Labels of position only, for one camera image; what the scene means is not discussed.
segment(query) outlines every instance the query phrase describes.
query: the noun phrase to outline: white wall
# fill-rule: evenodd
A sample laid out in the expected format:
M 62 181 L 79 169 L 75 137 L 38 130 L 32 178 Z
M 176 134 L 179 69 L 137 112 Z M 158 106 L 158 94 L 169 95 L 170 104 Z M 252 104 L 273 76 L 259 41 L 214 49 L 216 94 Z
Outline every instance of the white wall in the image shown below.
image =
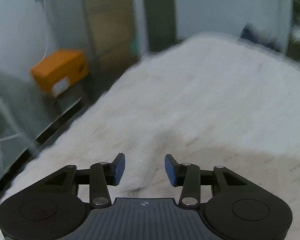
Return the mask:
M 94 52 L 89 36 L 83 0 L 48 0 L 51 7 L 51 22 L 58 42 L 64 49 L 83 49 L 89 62 Z
M 46 35 L 49 55 L 57 46 L 49 25 L 46 29 L 42 2 L 0 0 L 0 91 L 32 138 L 53 121 L 29 74 L 45 53 Z
M 46 23 L 42 3 L 35 0 L 0 0 L 0 70 L 29 82 L 29 69 L 45 53 L 55 51 L 56 41 Z
M 175 0 L 177 38 L 188 38 L 202 31 L 239 37 L 246 23 L 276 38 L 283 50 L 291 22 L 291 0 Z M 144 1 L 135 0 L 141 51 L 147 51 Z

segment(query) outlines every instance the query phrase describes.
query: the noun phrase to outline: metal rivet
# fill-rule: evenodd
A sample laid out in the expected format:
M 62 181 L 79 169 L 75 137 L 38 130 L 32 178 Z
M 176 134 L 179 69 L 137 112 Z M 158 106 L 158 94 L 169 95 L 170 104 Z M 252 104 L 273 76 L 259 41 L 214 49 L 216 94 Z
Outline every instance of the metal rivet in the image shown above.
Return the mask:
M 187 205 L 187 206 L 193 206 L 195 204 L 197 204 L 197 200 L 193 197 L 185 197 L 184 199 L 182 199 L 182 203 Z
M 92 203 L 98 206 L 105 205 L 109 202 L 109 200 L 105 197 L 96 197 L 92 200 Z

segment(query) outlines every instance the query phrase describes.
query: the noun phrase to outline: blue gripper pad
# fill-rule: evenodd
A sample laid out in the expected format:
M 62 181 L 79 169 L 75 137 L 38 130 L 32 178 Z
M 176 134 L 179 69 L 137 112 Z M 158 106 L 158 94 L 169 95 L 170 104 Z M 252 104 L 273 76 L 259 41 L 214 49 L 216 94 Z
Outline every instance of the blue gripper pad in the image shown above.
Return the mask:
M 114 173 L 114 184 L 115 185 L 119 185 L 125 168 L 126 168 L 126 157 L 125 157 L 125 155 L 123 155 L 120 158 L 120 160 L 117 163 L 117 166 L 115 168 L 115 173 Z
M 175 167 L 170 162 L 168 156 L 166 156 L 164 158 L 164 168 L 166 170 L 166 173 L 167 173 L 167 176 L 168 176 L 168 179 L 169 179 L 171 185 L 176 186 L 177 177 L 176 177 Z
M 222 240 L 194 210 L 181 209 L 171 198 L 116 198 L 94 209 L 85 222 L 61 240 Z

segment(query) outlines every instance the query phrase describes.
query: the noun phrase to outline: dark blue object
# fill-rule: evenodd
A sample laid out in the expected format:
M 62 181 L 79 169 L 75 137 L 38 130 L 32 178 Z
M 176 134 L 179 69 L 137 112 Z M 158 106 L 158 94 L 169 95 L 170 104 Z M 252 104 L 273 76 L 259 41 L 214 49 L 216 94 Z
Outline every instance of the dark blue object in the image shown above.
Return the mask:
M 122 155 L 122 157 L 120 158 L 120 160 L 117 163 L 117 166 L 116 166 L 115 172 L 114 172 L 115 185 L 119 185 L 125 168 L 126 168 L 126 157 L 125 157 L 125 155 Z
M 248 25 L 246 25 L 240 35 L 241 39 L 251 41 L 254 44 L 259 44 L 259 39 L 256 33 L 254 33 Z
M 166 173 L 167 173 L 167 176 L 169 178 L 171 185 L 175 187 L 177 184 L 176 172 L 175 172 L 175 168 L 174 168 L 173 164 L 171 163 L 168 156 L 166 156 L 164 158 L 164 167 L 165 167 L 165 170 L 166 170 Z

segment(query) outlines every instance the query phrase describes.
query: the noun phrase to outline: white fluffy blanket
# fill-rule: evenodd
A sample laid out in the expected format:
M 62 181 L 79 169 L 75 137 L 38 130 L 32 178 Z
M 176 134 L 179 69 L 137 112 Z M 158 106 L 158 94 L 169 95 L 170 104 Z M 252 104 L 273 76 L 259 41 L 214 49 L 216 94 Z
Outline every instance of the white fluffy blanket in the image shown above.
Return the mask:
M 279 56 L 201 35 L 144 59 L 29 163 L 2 200 L 67 164 L 89 168 L 119 152 L 126 170 L 109 189 L 112 200 L 178 199 L 166 154 L 202 169 L 224 165 L 285 200 L 294 215 L 286 239 L 300 240 L 300 71 Z M 88 188 L 79 196 L 87 200 Z

